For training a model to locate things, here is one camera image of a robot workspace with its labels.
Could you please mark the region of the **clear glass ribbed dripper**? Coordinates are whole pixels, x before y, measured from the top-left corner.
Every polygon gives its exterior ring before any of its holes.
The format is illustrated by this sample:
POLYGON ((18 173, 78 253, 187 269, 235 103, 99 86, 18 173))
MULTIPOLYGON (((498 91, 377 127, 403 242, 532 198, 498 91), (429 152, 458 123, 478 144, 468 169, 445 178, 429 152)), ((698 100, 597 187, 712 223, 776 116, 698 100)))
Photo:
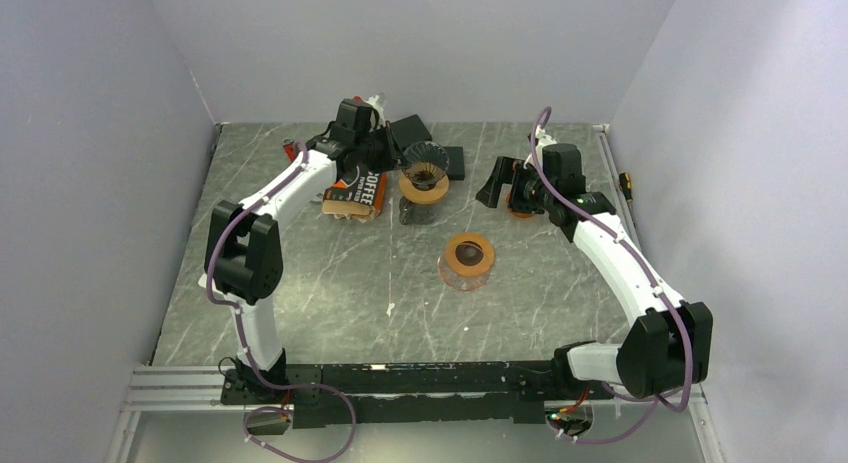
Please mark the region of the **clear glass ribbed dripper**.
POLYGON ((407 164, 402 172, 414 188, 430 190, 446 177, 448 157, 442 146, 431 141, 420 142, 408 147, 404 156, 407 164))

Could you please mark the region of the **orange coffee filter box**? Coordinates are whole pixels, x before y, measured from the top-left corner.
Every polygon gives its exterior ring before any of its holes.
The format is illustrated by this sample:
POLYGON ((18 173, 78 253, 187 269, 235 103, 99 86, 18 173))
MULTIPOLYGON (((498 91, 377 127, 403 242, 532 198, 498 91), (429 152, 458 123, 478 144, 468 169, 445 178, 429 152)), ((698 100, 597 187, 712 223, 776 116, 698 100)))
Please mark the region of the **orange coffee filter box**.
POLYGON ((385 173, 358 165, 324 192, 321 210, 336 219, 372 221, 382 212, 387 181, 385 173))

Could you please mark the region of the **grey glass carafe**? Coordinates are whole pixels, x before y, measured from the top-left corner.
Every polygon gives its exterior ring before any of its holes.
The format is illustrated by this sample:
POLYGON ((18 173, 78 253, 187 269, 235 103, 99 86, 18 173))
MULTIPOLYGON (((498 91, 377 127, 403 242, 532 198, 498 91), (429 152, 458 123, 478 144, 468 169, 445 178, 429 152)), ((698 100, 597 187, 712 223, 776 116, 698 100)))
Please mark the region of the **grey glass carafe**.
POLYGON ((401 197, 398 204, 398 221, 401 225, 430 225, 438 218, 438 205, 415 203, 401 197))

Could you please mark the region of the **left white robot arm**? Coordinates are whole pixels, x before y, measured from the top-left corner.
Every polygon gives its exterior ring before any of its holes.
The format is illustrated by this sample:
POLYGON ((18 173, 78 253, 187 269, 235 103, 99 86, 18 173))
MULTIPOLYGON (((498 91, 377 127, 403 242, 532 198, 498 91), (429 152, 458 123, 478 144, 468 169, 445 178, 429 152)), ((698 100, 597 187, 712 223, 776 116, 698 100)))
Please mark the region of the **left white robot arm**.
POLYGON ((327 128, 293 144, 294 160, 269 183, 238 203, 221 201, 210 216, 204 273, 199 283, 211 303, 229 308, 237 357, 254 370, 248 390, 264 403, 287 389, 284 348, 272 295, 281 282, 281 236, 309 203, 363 164, 390 170, 402 158, 385 118, 385 98, 344 99, 327 128))

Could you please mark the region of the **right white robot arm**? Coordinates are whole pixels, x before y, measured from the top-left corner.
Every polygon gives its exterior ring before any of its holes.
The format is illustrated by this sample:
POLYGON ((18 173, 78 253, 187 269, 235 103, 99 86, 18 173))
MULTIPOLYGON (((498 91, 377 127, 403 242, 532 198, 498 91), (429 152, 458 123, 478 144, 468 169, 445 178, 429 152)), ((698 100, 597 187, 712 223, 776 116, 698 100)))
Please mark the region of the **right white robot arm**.
POLYGON ((635 398, 659 396, 706 379, 713 315, 666 283, 628 236, 615 206, 591 192, 572 144, 545 147, 538 165, 500 156, 476 199, 488 208, 545 214, 600 272, 630 329, 620 344, 579 342, 556 350, 551 384, 574 398, 590 381, 621 386, 635 398))

